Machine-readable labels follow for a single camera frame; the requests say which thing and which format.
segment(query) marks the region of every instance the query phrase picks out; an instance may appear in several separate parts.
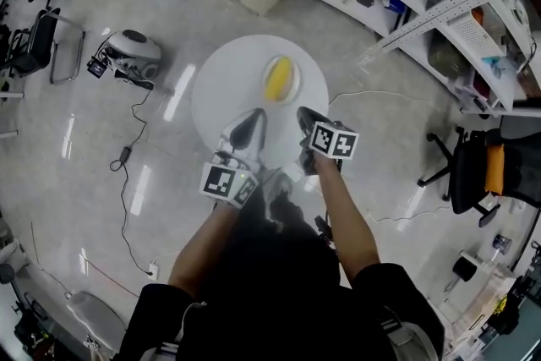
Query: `sleeve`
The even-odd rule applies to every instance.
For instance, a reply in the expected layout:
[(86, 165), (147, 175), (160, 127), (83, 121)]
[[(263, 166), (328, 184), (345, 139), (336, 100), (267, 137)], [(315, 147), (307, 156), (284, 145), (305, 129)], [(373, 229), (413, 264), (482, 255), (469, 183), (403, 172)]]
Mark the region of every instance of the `sleeve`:
[(139, 361), (162, 342), (174, 342), (184, 312), (194, 300), (184, 290), (167, 284), (143, 287), (115, 361)]
[(355, 276), (352, 289), (356, 298), (385, 306), (400, 320), (418, 325), (441, 356), (445, 329), (404, 268), (391, 263), (367, 266)]

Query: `person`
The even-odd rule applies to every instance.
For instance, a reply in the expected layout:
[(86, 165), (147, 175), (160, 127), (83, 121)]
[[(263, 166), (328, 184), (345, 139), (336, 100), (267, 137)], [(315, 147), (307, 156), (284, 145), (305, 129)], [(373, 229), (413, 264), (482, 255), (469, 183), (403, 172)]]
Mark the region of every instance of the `person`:
[[(314, 159), (336, 251), (304, 222), (284, 179), (270, 220), (261, 217), (260, 190), (240, 212), (218, 204), (168, 284), (143, 287), (115, 360), (140, 360), (154, 348), (164, 359), (425, 359), (396, 355), (393, 324), (417, 327), (441, 359), (444, 331), (434, 311), (401, 266), (380, 262), (335, 162)], [(340, 286), (339, 263), (351, 289)]]

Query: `forearm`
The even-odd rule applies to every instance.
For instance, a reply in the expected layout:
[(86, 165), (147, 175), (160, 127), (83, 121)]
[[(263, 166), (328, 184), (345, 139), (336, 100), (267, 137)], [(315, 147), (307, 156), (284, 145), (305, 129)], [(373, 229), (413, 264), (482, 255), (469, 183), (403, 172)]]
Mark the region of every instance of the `forearm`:
[(168, 284), (196, 298), (207, 272), (216, 264), (238, 210), (219, 204), (178, 255)]
[(347, 191), (333, 161), (316, 162), (325, 205), (331, 219), (338, 259), (352, 282), (364, 267), (380, 263), (374, 235)]

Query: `orange cushion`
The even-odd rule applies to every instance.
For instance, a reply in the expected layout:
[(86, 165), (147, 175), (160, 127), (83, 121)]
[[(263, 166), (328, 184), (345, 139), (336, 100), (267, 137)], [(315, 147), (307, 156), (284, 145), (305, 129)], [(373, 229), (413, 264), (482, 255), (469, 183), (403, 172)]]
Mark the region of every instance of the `orange cushion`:
[(487, 147), (487, 174), (484, 179), (484, 190), (502, 195), (504, 192), (504, 146)]

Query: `glossy gray floor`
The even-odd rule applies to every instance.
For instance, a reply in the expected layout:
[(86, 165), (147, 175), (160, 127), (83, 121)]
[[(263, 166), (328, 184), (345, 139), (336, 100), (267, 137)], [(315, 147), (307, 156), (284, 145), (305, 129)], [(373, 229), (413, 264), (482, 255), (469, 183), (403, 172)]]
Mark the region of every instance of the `glossy gray floor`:
[[(392, 52), (360, 68), (360, 54), (376, 42), (360, 23), (318, 0), (280, 0), (266, 17), (257, 17), (238, 0), (54, 0), (62, 14), (87, 30), (83, 62), (105, 36), (105, 28), (139, 30), (162, 47), (160, 89), (150, 94), (138, 114), (148, 128), (129, 161), (130, 181), (125, 199), (126, 236), (136, 260), (147, 268), (161, 254), (181, 249), (212, 207), (198, 194), (202, 164), (210, 151), (197, 135), (190, 116), (190, 94), (197, 69), (221, 45), (239, 36), (270, 34), (299, 44), (325, 74), (330, 97), (340, 92), (385, 90), (343, 96), (330, 115), (360, 135), (353, 161), (344, 177), (359, 209), (373, 228), (382, 260), (407, 269), (428, 297), (441, 293), (462, 249), (491, 256), (490, 242), (498, 231), (514, 239), (511, 257), (519, 248), (530, 212), (509, 216), (509, 202), (492, 224), (479, 229), (478, 215), (453, 215), (440, 200), (445, 187), (420, 191), (416, 181), (441, 165), (427, 131), (442, 134), (451, 144), (455, 123), (488, 128), (494, 122), (463, 117), (447, 91), (429, 73), (401, 52)], [(31, 26), (38, 2), (16, 2), (8, 18), (13, 28)], [(58, 74), (69, 74), (74, 34), (58, 27)], [(182, 73), (196, 67), (187, 89), (176, 90)], [(73, 82), (52, 86), (48, 71), (33, 74), (18, 85), (21, 101), (2, 106), (0, 127), (16, 126), (19, 137), (0, 141), (0, 204), (6, 221), (36, 261), (70, 291), (87, 290), (109, 303), (125, 320), (137, 299), (91, 265), (133, 293), (149, 281), (128, 255), (120, 236), (123, 172), (109, 163), (139, 133), (130, 106), (145, 91), (119, 83), (111, 73), (101, 79), (85, 71)], [(169, 107), (171, 119), (164, 117)], [(325, 211), (314, 179), (298, 176), (294, 199), (312, 222)], [(433, 215), (423, 211), (436, 211)], [(171, 270), (174, 254), (157, 260), (159, 281)], [(64, 290), (48, 275), (30, 267), (27, 278), (63, 302)]]

